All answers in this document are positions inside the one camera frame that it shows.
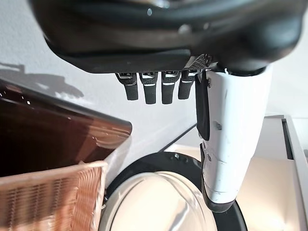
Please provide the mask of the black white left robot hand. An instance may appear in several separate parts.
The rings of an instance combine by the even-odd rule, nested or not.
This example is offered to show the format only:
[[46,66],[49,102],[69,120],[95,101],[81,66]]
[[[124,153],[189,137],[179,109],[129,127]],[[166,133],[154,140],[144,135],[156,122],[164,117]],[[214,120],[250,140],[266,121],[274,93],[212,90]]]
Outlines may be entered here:
[[234,203],[256,150],[271,82],[270,65],[302,32],[305,0],[31,0],[49,48],[93,74],[114,73],[129,100],[137,81],[146,102],[187,99],[195,87],[207,207]]

